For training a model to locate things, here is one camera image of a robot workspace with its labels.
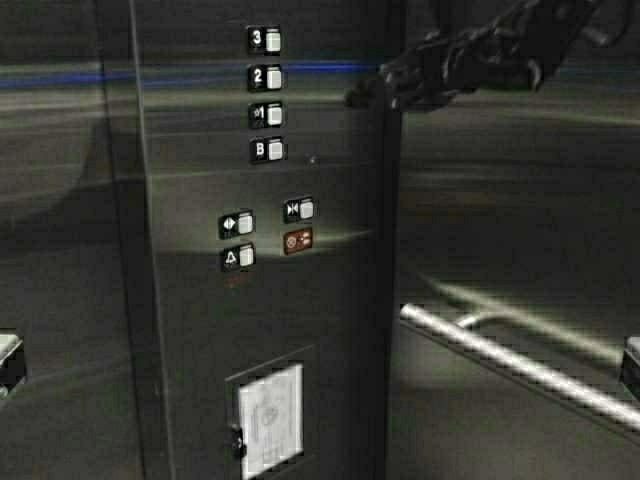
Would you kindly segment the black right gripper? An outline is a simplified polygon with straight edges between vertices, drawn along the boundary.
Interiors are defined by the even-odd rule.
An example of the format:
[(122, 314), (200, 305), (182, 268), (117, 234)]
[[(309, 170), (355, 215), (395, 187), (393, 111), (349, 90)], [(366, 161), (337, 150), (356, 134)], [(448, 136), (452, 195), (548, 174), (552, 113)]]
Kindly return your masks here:
[(544, 69), (539, 59), (522, 51), (523, 42), (521, 34), (506, 27), (431, 34), (359, 80), (345, 94), (344, 105), (391, 111), (419, 105), (433, 111), (479, 89), (536, 91)]

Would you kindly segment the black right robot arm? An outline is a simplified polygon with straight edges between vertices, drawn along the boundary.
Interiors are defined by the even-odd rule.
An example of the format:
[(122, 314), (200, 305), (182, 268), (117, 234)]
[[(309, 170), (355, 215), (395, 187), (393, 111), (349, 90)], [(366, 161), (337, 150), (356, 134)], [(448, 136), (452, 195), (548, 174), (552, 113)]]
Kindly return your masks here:
[(348, 108), (414, 106), (434, 111), (481, 89), (538, 91), (579, 39), (595, 48), (618, 43), (631, 25), (634, 1), (618, 1), (618, 28), (594, 21), (606, 1), (518, 1), (491, 21), (458, 32), (440, 25), (400, 55), (357, 82), (344, 97)]

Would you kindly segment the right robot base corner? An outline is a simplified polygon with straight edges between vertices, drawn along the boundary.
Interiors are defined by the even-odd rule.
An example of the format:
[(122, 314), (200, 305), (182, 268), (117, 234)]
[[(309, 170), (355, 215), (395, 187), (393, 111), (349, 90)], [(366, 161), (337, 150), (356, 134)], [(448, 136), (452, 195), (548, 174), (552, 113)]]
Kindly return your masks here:
[(638, 336), (626, 339), (620, 370), (620, 381), (636, 400), (640, 399), (640, 363)]

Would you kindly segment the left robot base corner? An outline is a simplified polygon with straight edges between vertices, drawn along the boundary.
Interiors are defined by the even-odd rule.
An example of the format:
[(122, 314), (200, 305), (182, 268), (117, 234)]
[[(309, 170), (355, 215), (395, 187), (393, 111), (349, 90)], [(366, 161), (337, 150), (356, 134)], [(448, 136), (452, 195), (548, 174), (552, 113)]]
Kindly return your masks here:
[(1, 332), (1, 401), (26, 383), (28, 369), (24, 340), (16, 333)]

